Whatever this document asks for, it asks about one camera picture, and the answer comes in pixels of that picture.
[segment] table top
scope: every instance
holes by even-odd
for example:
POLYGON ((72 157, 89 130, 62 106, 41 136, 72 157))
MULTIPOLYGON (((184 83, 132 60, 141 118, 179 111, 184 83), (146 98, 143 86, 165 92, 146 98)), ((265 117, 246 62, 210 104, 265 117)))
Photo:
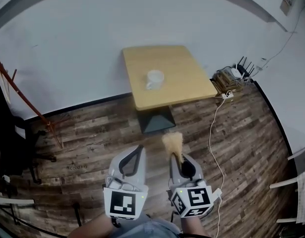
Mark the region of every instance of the table top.
POLYGON ((185 46, 146 46, 123 49, 137 110, 213 97, 215 87, 185 46), (158 90, 147 90, 147 73, 164 73, 158 90))

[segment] wooden table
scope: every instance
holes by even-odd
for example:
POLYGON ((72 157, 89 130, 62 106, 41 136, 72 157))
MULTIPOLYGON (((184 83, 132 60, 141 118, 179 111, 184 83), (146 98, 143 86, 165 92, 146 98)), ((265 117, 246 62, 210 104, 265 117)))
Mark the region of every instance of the wooden table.
POLYGON ((205 70, 184 46, 131 47, 123 49, 123 56, 142 132, 175 126, 168 105, 217 94, 205 70), (153 69, 162 71, 165 80, 160 89, 147 90, 147 73, 153 69))

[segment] brush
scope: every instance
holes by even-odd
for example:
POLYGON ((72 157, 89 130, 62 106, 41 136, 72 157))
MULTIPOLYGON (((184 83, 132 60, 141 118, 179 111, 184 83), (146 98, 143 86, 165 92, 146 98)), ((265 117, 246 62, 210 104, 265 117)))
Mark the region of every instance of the brush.
POLYGON ((162 136, 162 142, 166 148, 167 159, 169 160, 171 155, 177 156, 180 164, 183 163, 182 156, 182 146, 183 146, 183 136, 180 132, 167 133, 162 136))

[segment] table base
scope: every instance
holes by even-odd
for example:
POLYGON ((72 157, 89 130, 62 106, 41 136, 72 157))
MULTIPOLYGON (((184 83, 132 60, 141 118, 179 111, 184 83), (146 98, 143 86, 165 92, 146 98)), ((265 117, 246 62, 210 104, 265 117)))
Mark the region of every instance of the table base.
POLYGON ((176 126, 169 107, 137 111, 142 133, 149 133, 176 126))

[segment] wire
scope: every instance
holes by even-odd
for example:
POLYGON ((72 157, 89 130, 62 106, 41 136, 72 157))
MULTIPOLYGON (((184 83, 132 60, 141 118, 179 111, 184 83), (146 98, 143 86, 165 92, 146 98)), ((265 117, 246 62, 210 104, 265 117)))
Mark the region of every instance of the wire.
POLYGON ((174 215, 179 215, 176 211, 172 211, 172 214, 171 214, 171 223, 173 223, 173 216, 174 215))
MULTIPOLYGON (((8 215, 12 216, 12 214, 9 213, 8 211, 6 211, 6 210, 4 210, 4 209, 2 209, 2 208, 0 208, 0 209, 1 209, 2 211, 4 211, 5 213, 7 213, 8 215)), ((15 218, 17 221, 19 221, 19 222, 21 222, 21 223, 23 223, 23 224, 25 224, 25 225, 27 225, 27 226, 29 226, 29 227, 35 229, 35 230, 38 230, 38 231, 40 231, 40 232, 46 233, 46 234, 51 235, 51 236, 59 237, 59 238, 66 238, 66 236, 61 236, 61 235, 58 235, 58 234, 54 234, 54 233, 49 232, 49 231, 46 231, 46 230, 44 230, 44 229, 35 227, 34 225, 31 225, 31 224, 29 224, 29 223, 26 223, 25 221, 23 221, 23 220, 21 220, 21 219, 19 219, 19 218, 17 218, 17 217, 14 217, 14 218, 15 218)))
POLYGON ((221 202, 220 202, 220 204, 218 205, 218 210, 217 210, 217 212, 218 212, 218 223, 217 223, 217 233, 216 233, 215 238, 217 238, 218 233, 219 233, 219 231, 220 231, 220 220, 221 220, 221 216, 220 216, 220 207, 221 207, 221 204, 222 204, 222 198, 221 198, 221 197, 220 197, 220 200, 221 200, 221 202))
MULTIPOLYGON (((216 118, 217 111, 218 111, 219 108, 224 104, 225 100, 226 100, 226 99, 223 99, 221 105, 219 105, 218 108, 217 108, 216 111, 215 111, 214 119, 213 119, 213 122, 212 122, 211 127, 210 127, 210 136, 209 136, 209 139, 208 139, 208 146, 209 146, 209 149, 210 149, 210 153, 212 154, 212 156, 213 156, 213 158, 214 158, 214 160, 215 160, 215 162, 216 162, 216 164, 217 164, 218 168, 220 169, 220 171, 221 171, 221 173, 222 173, 222 176, 223 176, 223 181, 222 181, 222 185, 221 185, 221 190, 222 190, 222 188, 223 188, 223 184, 224 184, 224 181, 225 181, 225 177, 224 177, 224 173, 223 173, 223 171, 222 171, 220 165, 218 164, 218 162, 217 162, 217 160, 216 160, 216 158, 215 158, 215 156, 214 156, 214 154, 213 154, 213 152, 212 152, 212 149, 211 149, 211 135, 212 135, 212 127, 213 127, 213 124, 214 124, 214 122, 215 122, 215 118, 216 118)), ((217 210, 217 211, 218 211, 218 223, 217 223, 217 233, 216 233, 215 238, 217 238, 217 236, 218 236, 218 233, 219 233, 219 226, 220 226, 220 220, 221 220, 221 217, 220 217, 220 207, 221 207, 221 204, 222 204, 222 198, 221 198, 221 197, 220 197, 220 200, 221 200, 221 202, 220 202, 220 204, 219 204, 219 206, 218 206, 218 210, 217 210)))
POLYGON ((169 178, 169 180, 168 180, 168 187, 169 187, 169 189, 170 189, 170 180, 171 180, 171 178, 169 178))
POLYGON ((298 20, 297 20, 297 23, 296 23, 296 26, 295 26, 295 28, 293 29, 293 31, 292 31, 290 37, 288 38, 288 40, 286 41, 286 43, 285 43, 284 46, 282 47, 282 49, 281 49, 277 54, 275 54, 272 58, 270 58, 270 59, 264 64, 264 66, 263 66, 261 69, 263 69, 263 68, 264 68, 273 58, 275 58, 277 55, 279 55, 279 54, 281 53, 281 51, 285 48, 286 44, 290 41, 291 37, 292 37, 293 34, 295 33, 295 30, 296 30, 296 28, 297 28, 297 26, 298 26, 299 19, 300 19, 300 16, 301 16, 301 12, 304 10, 304 8, 305 8, 305 6, 304 6, 304 7, 302 8, 302 10, 300 11, 299 16, 298 16, 298 20))
POLYGON ((226 69, 226 68, 232 68, 232 67, 226 66, 226 67, 224 67, 224 68, 222 68, 222 69, 217 70, 216 73, 219 72, 219 71, 222 71, 222 70, 224 70, 224 69, 226 69))

